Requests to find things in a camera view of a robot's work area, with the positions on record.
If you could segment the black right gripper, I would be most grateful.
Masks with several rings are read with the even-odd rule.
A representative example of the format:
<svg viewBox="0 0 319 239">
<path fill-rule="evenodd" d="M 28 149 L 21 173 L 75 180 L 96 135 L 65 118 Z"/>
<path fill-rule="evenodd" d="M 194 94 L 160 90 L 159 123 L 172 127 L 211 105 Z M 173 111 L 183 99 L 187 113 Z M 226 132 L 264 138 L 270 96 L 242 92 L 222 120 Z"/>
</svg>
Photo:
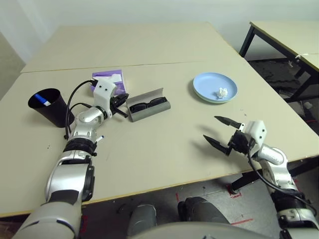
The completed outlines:
<svg viewBox="0 0 319 239">
<path fill-rule="evenodd" d="M 250 152 L 250 150 L 254 146 L 254 139 L 248 134 L 245 134 L 239 130 L 243 128 L 243 123 L 236 122 L 230 118 L 226 118 L 222 116 L 214 116 L 214 117 L 220 122 L 222 122 L 223 124 L 232 126 L 238 130 L 236 130 L 235 133 L 231 136 L 231 139 L 228 142 L 228 147 L 221 145 L 219 141 L 211 137 L 203 135 L 203 137 L 208 141 L 208 143 L 227 156 L 229 156 L 231 150 L 235 150 L 242 154 L 248 154 L 248 152 Z"/>
</svg>

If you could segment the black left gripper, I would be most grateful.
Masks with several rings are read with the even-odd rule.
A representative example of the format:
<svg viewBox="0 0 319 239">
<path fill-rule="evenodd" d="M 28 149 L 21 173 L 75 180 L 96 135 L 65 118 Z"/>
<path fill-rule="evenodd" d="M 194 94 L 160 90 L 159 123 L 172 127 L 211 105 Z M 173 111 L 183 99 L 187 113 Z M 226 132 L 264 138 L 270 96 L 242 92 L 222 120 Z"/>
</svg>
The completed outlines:
<svg viewBox="0 0 319 239">
<path fill-rule="evenodd" d="M 127 118 L 128 115 L 121 111 L 118 107 L 118 103 L 119 102 L 125 102 L 129 97 L 129 94 L 125 93 L 125 94 L 120 94 L 117 95 L 115 97 L 111 97 L 110 99 L 110 110 L 112 112 L 112 115 L 114 114 L 120 114 L 121 116 L 123 116 L 124 118 Z"/>
</svg>

